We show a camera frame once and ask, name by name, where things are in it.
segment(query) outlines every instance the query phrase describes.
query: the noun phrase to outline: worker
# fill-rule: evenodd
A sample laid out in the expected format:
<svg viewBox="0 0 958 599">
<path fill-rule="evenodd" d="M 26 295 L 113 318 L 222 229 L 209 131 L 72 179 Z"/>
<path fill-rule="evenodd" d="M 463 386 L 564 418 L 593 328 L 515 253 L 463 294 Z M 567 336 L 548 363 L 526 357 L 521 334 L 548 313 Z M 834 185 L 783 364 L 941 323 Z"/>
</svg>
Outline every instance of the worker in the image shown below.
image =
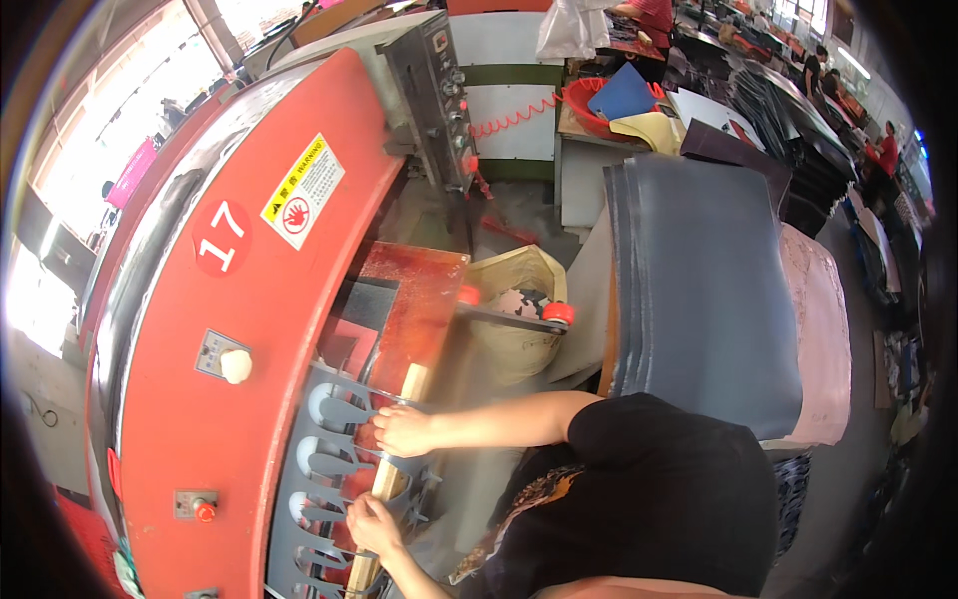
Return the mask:
<svg viewBox="0 0 958 599">
<path fill-rule="evenodd" d="M 531 447 L 450 583 L 462 599 L 758 596 L 778 539 L 771 465 L 745 426 L 651 395 L 538 393 L 456 413 L 403 405 L 373 417 L 388 453 Z M 347 510 L 406 597 L 448 597 L 403 545 L 385 506 Z"/>
<path fill-rule="evenodd" d="M 314 14 L 319 14 L 319 7 L 313 6 L 311 2 L 307 1 L 303 3 L 303 17 L 309 18 Z"/>
<path fill-rule="evenodd" d="M 639 22 L 642 31 L 652 40 L 652 46 L 665 60 L 638 57 L 632 66 L 642 79 L 661 83 L 669 66 L 669 35 L 672 32 L 672 0 L 628 0 L 608 9 L 612 14 L 628 16 Z"/>
<path fill-rule="evenodd" d="M 768 19 L 765 18 L 764 12 L 759 12 L 759 15 L 752 20 L 752 27 L 760 32 L 768 32 Z"/>
<path fill-rule="evenodd" d="M 822 93 L 835 100 L 839 104 L 844 104 L 838 95 L 838 83 L 841 81 L 841 73 L 838 69 L 832 69 L 822 76 Z"/>
<path fill-rule="evenodd" d="M 865 184 L 861 188 L 861 199 L 869 208 L 875 207 L 882 191 L 888 186 L 898 164 L 898 142 L 895 141 L 895 126 L 891 121 L 885 123 L 885 136 L 879 146 L 869 144 L 865 147 Z"/>
<path fill-rule="evenodd" d="M 805 97 L 814 102 L 814 94 L 818 91 L 818 78 L 822 73 L 822 63 L 829 59 L 829 51 L 825 46 L 815 46 L 815 54 L 805 60 L 805 68 L 802 69 L 802 93 Z"/>
<path fill-rule="evenodd" d="M 180 123 L 186 120 L 186 111 L 183 110 L 182 106 L 180 106 L 176 100 L 169 98 L 161 100 L 160 105 L 163 106 L 163 118 L 170 125 L 170 130 L 176 131 Z"/>
</svg>

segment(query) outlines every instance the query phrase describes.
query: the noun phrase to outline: warning label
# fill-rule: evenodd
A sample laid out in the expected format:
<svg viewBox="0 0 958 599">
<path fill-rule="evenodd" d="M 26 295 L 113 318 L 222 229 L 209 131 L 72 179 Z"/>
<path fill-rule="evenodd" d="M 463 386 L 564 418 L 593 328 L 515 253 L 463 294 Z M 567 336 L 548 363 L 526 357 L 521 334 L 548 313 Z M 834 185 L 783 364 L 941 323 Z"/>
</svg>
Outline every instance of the warning label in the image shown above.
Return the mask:
<svg viewBox="0 0 958 599">
<path fill-rule="evenodd" d="M 317 135 L 276 188 L 260 216 L 280 237 L 300 249 L 345 173 L 322 134 Z"/>
</svg>

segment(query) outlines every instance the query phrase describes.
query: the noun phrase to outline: woman's hand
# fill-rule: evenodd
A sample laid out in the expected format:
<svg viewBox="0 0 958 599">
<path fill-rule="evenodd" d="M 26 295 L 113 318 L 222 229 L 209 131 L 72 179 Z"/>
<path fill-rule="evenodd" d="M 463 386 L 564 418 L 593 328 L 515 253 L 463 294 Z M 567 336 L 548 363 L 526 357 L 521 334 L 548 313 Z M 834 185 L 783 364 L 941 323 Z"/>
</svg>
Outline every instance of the woman's hand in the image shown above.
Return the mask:
<svg viewBox="0 0 958 599">
<path fill-rule="evenodd" d="M 390 562 L 398 552 L 405 551 L 393 515 L 382 501 L 368 493 L 357 497 L 353 505 L 346 509 L 346 525 L 356 545 L 377 553 L 383 563 Z"/>
<path fill-rule="evenodd" d="M 424 455 L 436 448 L 432 417 L 408 405 L 387 405 L 373 417 L 376 444 L 396 457 Z"/>
</svg>

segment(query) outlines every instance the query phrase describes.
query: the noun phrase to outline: red circular sticker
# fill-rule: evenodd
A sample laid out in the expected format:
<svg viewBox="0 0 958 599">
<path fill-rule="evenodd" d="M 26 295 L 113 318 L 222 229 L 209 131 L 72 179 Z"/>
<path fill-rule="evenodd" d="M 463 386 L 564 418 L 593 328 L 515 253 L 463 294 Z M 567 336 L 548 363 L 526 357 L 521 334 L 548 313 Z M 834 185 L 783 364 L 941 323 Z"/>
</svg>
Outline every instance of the red circular sticker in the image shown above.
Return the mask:
<svg viewBox="0 0 958 599">
<path fill-rule="evenodd" d="M 302 233 L 309 225 L 309 204 L 301 197 L 294 197 L 283 207 L 283 228 L 291 235 Z"/>
<path fill-rule="evenodd" d="M 193 225 L 196 265 L 211 277 L 236 272 L 253 240 L 249 216 L 235 201 L 217 200 L 205 206 Z"/>
</svg>

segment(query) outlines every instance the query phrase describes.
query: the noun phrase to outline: blue folder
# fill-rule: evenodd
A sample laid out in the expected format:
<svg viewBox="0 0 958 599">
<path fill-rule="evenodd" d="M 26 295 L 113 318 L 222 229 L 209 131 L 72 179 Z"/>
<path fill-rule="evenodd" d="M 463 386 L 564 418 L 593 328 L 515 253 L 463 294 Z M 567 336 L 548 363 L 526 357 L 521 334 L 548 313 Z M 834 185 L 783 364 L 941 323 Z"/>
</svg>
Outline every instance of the blue folder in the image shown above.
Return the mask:
<svg viewBox="0 0 958 599">
<path fill-rule="evenodd" d="M 649 112 L 655 106 L 655 98 L 646 80 L 627 62 L 596 92 L 588 106 L 600 118 L 614 121 Z"/>
</svg>

